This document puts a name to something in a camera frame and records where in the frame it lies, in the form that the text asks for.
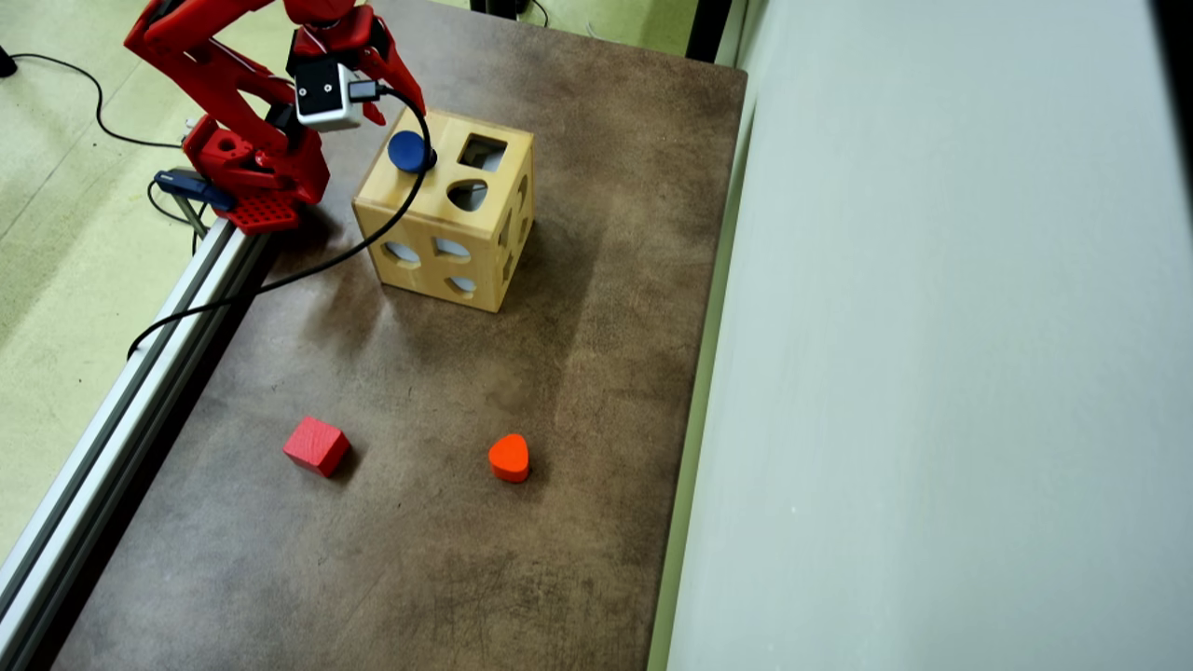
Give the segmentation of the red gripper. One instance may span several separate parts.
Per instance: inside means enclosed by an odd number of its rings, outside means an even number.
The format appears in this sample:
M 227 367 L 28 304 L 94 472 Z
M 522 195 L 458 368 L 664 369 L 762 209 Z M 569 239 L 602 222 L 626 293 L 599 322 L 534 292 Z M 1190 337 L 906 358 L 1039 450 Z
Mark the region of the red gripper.
M 295 75 L 298 64 L 330 57 L 396 90 L 401 101 L 418 113 L 427 113 L 420 85 L 398 56 L 384 19 L 370 5 L 286 4 L 285 12 L 295 25 L 288 74 Z M 376 101 L 363 101 L 361 115 L 375 127 L 385 124 Z

